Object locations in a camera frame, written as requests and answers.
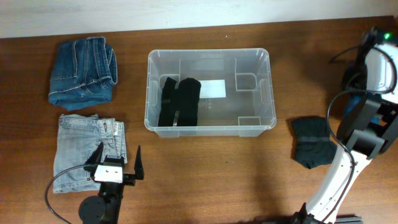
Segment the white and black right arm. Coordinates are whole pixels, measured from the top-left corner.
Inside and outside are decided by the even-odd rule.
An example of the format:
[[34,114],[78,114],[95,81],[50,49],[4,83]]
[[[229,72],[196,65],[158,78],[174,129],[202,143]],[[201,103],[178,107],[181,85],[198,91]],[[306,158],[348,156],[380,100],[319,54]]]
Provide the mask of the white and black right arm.
[[331,167],[315,195],[288,223],[362,223],[361,217],[339,217],[338,210],[358,175],[397,139],[397,36],[372,27],[365,32],[352,67],[345,71],[338,96],[354,95],[337,132],[326,125],[325,137],[302,142],[337,143]]

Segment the black garment with tape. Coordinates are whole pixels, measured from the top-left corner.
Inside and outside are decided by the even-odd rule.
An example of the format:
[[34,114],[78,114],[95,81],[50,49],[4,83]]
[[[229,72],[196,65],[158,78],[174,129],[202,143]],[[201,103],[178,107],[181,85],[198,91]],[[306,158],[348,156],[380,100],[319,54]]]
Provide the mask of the black garment with tape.
[[158,126],[197,126],[201,83],[194,78],[177,82],[168,77],[162,89]]

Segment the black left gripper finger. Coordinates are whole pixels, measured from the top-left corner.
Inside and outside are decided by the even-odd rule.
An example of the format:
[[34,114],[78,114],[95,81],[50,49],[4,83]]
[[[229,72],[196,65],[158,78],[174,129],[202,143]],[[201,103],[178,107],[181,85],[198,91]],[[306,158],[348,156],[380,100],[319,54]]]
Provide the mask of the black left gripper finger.
[[86,160],[85,165],[93,166],[98,165],[101,162],[101,158],[103,155],[103,142],[100,142],[97,149],[91,154],[91,156]]
[[142,163],[142,156],[141,156],[141,146],[138,145],[136,158],[134,163],[134,172],[135,172],[135,179],[136,180],[143,180],[144,179],[144,167]]

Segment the dark green garment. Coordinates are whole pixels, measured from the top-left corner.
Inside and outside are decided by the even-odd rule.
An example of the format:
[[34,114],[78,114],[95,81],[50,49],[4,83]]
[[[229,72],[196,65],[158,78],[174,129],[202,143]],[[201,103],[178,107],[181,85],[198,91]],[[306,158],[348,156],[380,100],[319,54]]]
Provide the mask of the dark green garment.
[[333,162],[336,144],[330,140],[326,118],[307,116],[291,122],[296,148],[294,160],[307,169]]

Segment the blue garment with tape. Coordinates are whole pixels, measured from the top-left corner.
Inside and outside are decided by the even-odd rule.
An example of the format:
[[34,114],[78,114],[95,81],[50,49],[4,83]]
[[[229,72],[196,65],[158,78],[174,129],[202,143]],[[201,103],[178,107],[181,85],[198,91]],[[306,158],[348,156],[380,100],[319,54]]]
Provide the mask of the blue garment with tape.
[[[343,81],[342,81],[342,87],[344,88],[346,86],[346,84],[348,83],[349,79],[354,75],[355,71],[354,71],[354,67],[353,66],[349,66],[346,71],[345,74],[343,76]],[[351,111],[352,109],[359,103],[359,101],[361,100],[362,96],[359,94],[350,94],[348,101],[346,103],[346,106],[343,110],[343,115],[342,117],[346,117]]]

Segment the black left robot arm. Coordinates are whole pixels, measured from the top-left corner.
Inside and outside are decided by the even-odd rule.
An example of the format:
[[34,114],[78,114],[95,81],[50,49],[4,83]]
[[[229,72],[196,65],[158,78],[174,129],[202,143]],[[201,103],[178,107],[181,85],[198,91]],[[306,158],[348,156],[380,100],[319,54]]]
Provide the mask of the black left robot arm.
[[79,207],[79,217],[83,224],[117,223],[123,199],[124,187],[134,186],[136,181],[144,179],[141,149],[137,149],[134,173],[124,172],[124,158],[103,155],[104,144],[85,162],[84,170],[90,173],[94,182],[100,184],[98,195],[84,199]]

